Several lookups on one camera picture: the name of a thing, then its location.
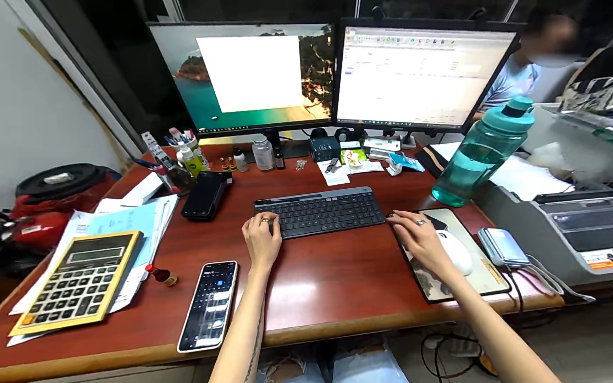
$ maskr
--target desktop wallpaper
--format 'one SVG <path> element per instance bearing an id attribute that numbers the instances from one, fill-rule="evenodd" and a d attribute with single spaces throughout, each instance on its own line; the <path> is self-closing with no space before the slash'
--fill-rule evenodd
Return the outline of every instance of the desktop wallpaper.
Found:
<path id="1" fill-rule="evenodd" d="M 198 130 L 330 119 L 335 52 L 329 24 L 152 25 L 150 31 Z M 298 36 L 302 106 L 223 113 L 196 38 L 282 35 Z"/>

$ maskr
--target computer monitor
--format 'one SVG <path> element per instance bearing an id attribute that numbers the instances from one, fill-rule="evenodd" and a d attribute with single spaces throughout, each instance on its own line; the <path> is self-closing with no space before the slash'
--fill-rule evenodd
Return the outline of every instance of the computer monitor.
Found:
<path id="1" fill-rule="evenodd" d="M 343 19 L 336 125 L 464 133 L 520 29 L 500 22 Z"/>
<path id="2" fill-rule="evenodd" d="M 331 24 L 149 23 L 200 138 L 331 125 Z"/>

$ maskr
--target hand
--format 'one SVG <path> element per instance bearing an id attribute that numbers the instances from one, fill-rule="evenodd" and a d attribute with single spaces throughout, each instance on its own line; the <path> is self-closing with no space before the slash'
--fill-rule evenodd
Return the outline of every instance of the hand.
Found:
<path id="1" fill-rule="evenodd" d="M 262 220 L 263 218 L 273 220 L 273 236 L 268 231 L 268 222 Z M 283 242 L 278 215 L 268 211 L 258 213 L 243 225 L 243 236 L 250 252 L 252 266 L 271 269 Z"/>
<path id="2" fill-rule="evenodd" d="M 397 210 L 394 213 L 400 217 L 387 218 L 387 222 L 394 223 L 392 227 L 401 237 L 408 251 L 428 271 L 445 283 L 447 278 L 453 277 L 455 274 L 462 275 L 453 265 L 453 261 L 451 261 L 437 237 L 434 225 L 425 214 Z M 417 220 L 423 220 L 425 223 L 418 225 L 415 223 Z"/>

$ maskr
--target small bottle with red cap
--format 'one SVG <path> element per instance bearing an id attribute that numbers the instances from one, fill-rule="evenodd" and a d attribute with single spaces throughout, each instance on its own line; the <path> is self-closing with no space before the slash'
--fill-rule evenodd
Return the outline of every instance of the small bottle with red cap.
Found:
<path id="1" fill-rule="evenodd" d="M 146 265 L 146 271 L 152 274 L 156 281 L 165 283 L 167 287 L 172 287 L 178 282 L 178 277 L 164 268 Z"/>

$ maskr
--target computer mouse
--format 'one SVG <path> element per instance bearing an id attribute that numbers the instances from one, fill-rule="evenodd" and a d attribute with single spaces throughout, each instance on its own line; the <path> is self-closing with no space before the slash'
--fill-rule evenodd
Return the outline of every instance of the computer mouse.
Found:
<path id="1" fill-rule="evenodd" d="M 437 237 L 448 256 L 451 257 L 455 268 L 464 276 L 472 274 L 472 256 L 460 240 L 447 231 L 437 231 Z"/>

